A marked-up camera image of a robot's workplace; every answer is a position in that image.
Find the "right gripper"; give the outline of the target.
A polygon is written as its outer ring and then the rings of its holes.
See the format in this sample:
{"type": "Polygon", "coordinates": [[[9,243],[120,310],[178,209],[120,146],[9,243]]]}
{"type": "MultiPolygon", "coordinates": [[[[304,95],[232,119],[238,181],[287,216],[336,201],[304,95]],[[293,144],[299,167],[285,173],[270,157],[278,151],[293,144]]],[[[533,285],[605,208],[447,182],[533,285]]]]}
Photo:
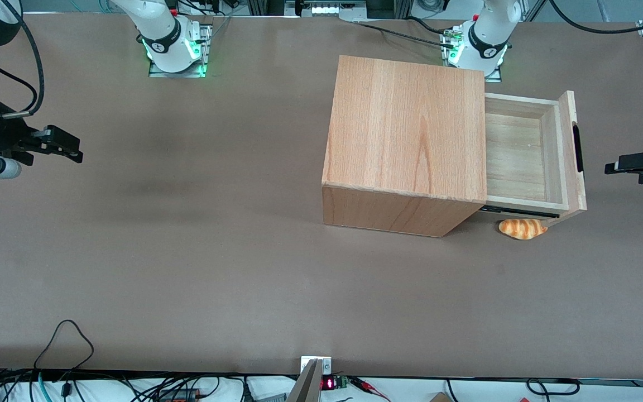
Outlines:
{"type": "Polygon", "coordinates": [[[13,109],[0,103],[0,157],[13,159],[23,165],[34,164],[33,152],[42,155],[58,155],[81,164],[83,153],[79,152],[81,140],[56,125],[46,125],[44,129],[35,131],[25,120],[2,119],[2,113],[12,112],[13,109]],[[22,147],[31,138],[38,147],[22,147]]]}

